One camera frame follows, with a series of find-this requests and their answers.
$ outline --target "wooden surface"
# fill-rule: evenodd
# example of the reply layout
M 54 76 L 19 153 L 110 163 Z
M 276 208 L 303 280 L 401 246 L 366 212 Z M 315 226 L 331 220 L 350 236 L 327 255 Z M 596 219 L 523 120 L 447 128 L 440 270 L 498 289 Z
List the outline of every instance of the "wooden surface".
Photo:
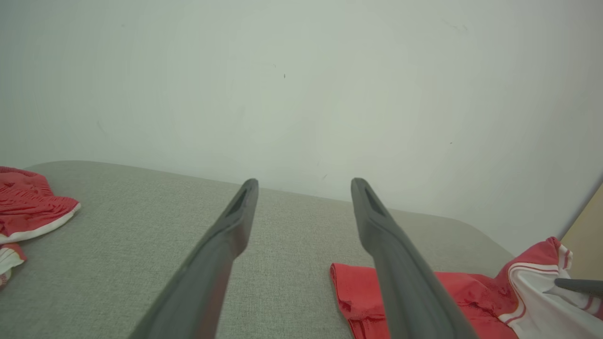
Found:
M 572 279 L 603 280 L 603 185 L 561 242 L 573 252 Z

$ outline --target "white fabric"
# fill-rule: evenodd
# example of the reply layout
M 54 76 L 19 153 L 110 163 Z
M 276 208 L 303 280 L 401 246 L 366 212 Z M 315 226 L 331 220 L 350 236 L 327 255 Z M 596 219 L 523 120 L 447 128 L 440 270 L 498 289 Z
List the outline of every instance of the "white fabric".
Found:
M 66 223 L 69 219 L 71 219 L 71 217 L 73 217 L 74 214 L 77 212 L 77 210 L 79 210 L 80 208 L 81 208 L 81 204 L 77 204 L 71 211 L 69 211 L 69 213 L 65 214 L 64 216 L 60 217 L 59 219 L 56 219 L 44 226 L 40 226 L 34 230 L 28 230 L 28 231 L 24 231 L 24 232 L 15 232 L 15 233 L 12 233 L 10 236 L 5 236 L 3 234 L 0 234 L 0 245 L 1 244 L 9 244 L 11 242 L 27 240 L 27 239 L 35 238 L 37 236 L 46 234 L 48 232 L 52 232 L 53 230 L 56 230 L 59 227 L 61 227 L 62 225 L 64 225 L 64 223 Z
M 23 262 L 24 260 L 15 250 L 6 247 L 0 249 L 0 287 L 10 279 L 11 268 Z
M 555 286 L 556 278 L 570 278 L 571 260 L 572 253 L 561 246 L 558 265 L 517 262 L 509 268 L 519 304 L 513 313 L 499 319 L 519 339 L 603 338 L 603 321 L 593 315 L 601 300 Z

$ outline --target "white trim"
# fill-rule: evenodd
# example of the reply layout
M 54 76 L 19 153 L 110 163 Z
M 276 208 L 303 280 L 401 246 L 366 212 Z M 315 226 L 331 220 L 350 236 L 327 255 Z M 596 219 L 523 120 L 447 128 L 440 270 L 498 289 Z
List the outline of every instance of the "white trim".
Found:
M 7 274 L 7 278 L 10 277 L 10 269 L 23 264 L 24 260 L 21 259 L 19 254 L 9 248 L 0 249 L 0 274 Z
M 542 272 L 540 270 L 547 270 L 547 271 L 557 270 L 558 271 L 559 267 L 557 265 L 539 265 L 539 264 L 531 264 L 529 262 L 516 262 L 515 264 L 509 266 L 509 269 L 507 271 L 507 279 L 509 280 L 511 287 L 513 288 L 513 292 L 515 292 L 515 297 L 517 298 L 517 308 L 515 309 L 515 311 L 513 311 L 511 313 L 499 315 L 498 319 L 500 321 L 502 321 L 503 323 L 506 323 L 508 320 L 511 320 L 513 318 L 517 318 L 517 319 L 508 323 L 507 326 L 520 320 L 521 318 L 518 318 L 518 317 L 520 315 L 524 314 L 524 309 L 525 309 L 523 300 L 519 294 L 519 291 L 518 291 L 517 286 L 515 285 L 515 282 L 513 281 L 513 279 L 511 279 L 511 275 L 514 274 L 515 271 L 531 271 L 531 272 L 536 272 L 536 273 L 541 273 L 541 274 L 554 274 L 554 275 L 558 274 L 557 272 Z
M 44 226 L 40 226 L 34 230 L 28 230 L 28 231 L 24 231 L 24 232 L 15 232 L 15 233 L 12 233 L 10 236 L 5 236 L 5 235 L 0 234 L 0 245 L 1 244 L 9 244 L 11 242 L 27 240 L 27 239 L 35 238 L 37 236 L 46 234 L 48 232 L 52 232 L 53 230 L 58 229 L 64 223 L 66 223 L 67 220 L 71 219 L 71 217 L 74 216 L 74 213 L 76 213 L 77 210 L 79 210 L 80 208 L 81 208 L 81 204 L 77 204 L 71 211 L 69 211 L 64 216 L 62 216 L 59 219 L 56 219 Z
M 569 254 L 567 254 L 567 267 L 563 268 L 565 266 L 565 255 L 568 252 L 569 252 Z M 559 269 L 560 270 L 568 271 L 570 268 L 572 268 L 573 253 L 572 253 L 572 251 L 567 249 L 567 247 L 565 247 L 563 244 L 561 244 L 559 246 L 558 256 L 559 256 Z

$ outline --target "folded red garment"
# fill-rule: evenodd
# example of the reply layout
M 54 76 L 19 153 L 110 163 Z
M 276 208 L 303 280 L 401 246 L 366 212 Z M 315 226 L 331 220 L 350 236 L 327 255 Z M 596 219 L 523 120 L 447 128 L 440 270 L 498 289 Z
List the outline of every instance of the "folded red garment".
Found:
M 572 252 L 554 237 L 507 263 L 495 278 L 435 272 L 482 338 L 603 338 L 603 302 L 557 288 L 569 278 Z M 332 264 L 339 309 L 356 339 L 389 338 L 373 268 Z
M 389 339 L 390 332 L 375 269 L 332 264 L 330 275 L 335 285 L 339 310 L 347 319 L 354 337 Z M 472 284 L 466 273 L 436 272 L 436 275 L 444 285 L 449 282 L 453 289 L 469 288 Z M 492 313 L 465 299 L 455 301 L 480 338 L 517 339 L 515 332 Z
M 0 287 L 26 260 L 15 242 L 59 228 L 79 208 L 75 199 L 55 197 L 44 176 L 0 166 Z

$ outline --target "gray fabric surface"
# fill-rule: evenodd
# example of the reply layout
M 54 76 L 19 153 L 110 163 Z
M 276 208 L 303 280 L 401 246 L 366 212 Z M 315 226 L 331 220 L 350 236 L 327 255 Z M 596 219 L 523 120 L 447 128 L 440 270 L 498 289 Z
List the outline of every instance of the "gray fabric surface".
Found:
M 28 260 L 0 291 L 0 334 L 11 339 L 127 338 L 238 188 L 95 162 L 27 169 L 82 209 L 21 243 Z M 434 270 L 492 276 L 512 258 L 467 224 L 390 212 Z M 261 189 L 218 338 L 352 338 L 329 279 L 332 262 L 373 266 L 352 204 Z

